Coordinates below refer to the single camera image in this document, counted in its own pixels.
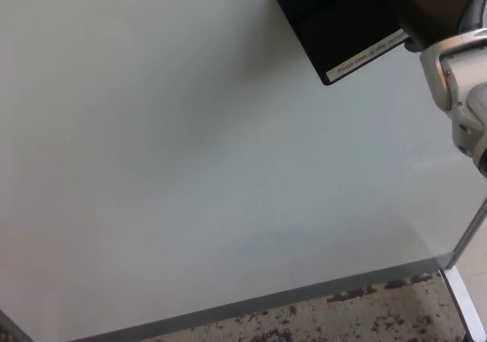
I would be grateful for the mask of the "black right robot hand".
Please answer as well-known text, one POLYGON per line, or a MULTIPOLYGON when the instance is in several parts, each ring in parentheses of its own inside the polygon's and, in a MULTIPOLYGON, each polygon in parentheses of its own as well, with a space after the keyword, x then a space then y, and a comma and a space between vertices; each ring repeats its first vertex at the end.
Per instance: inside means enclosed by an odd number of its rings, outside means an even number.
POLYGON ((405 47, 413 53, 483 26, 486 0, 389 1, 408 35, 405 47))

